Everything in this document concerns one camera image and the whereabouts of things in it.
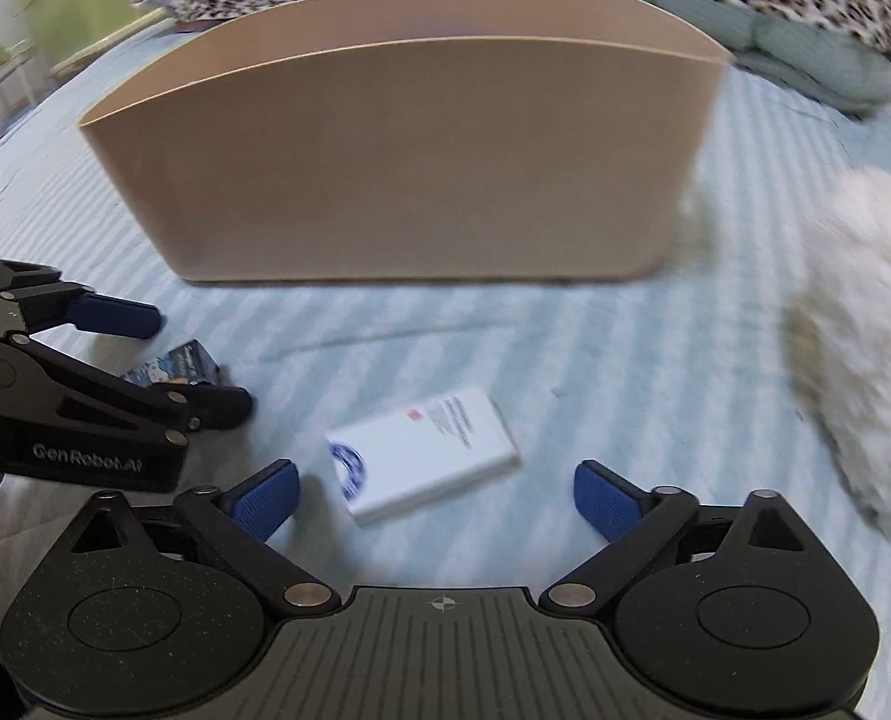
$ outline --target crosshair mark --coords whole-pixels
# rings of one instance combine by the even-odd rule
[[[453,610],[457,605],[458,601],[454,598],[449,598],[447,595],[439,595],[436,599],[429,601],[429,606],[440,611],[442,614]]]

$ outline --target metal pivot screw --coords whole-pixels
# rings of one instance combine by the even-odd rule
[[[165,431],[165,438],[168,439],[169,443],[173,443],[175,446],[186,446],[189,442],[189,440],[178,432],[178,430]]]
[[[294,607],[320,607],[332,597],[332,591],[317,581],[300,581],[287,587],[282,597]]]
[[[549,590],[549,600],[561,607],[587,607],[595,600],[595,590],[587,584],[566,581],[563,584],[556,584]]]

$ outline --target mattress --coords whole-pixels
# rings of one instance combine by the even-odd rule
[[[343,594],[353,584],[522,584],[538,594],[602,547],[571,499],[587,457],[706,503],[776,488],[875,609],[882,645],[860,710],[891,720],[891,544],[837,476],[809,398],[814,339],[796,314],[802,220],[842,170],[891,160],[891,111],[857,124],[732,71],[677,246],[648,280],[204,287],[170,273],[76,129],[104,93],[186,39],[162,28],[130,39],[0,142],[0,256],[58,266],[168,317],[147,343],[70,328],[44,341],[118,373],[199,338],[257,397],[247,428],[196,437],[183,485],[232,485],[292,458],[303,503],[271,544]],[[521,469],[358,527],[325,431],[471,384],[501,410]],[[0,619],[90,493],[2,485]]]

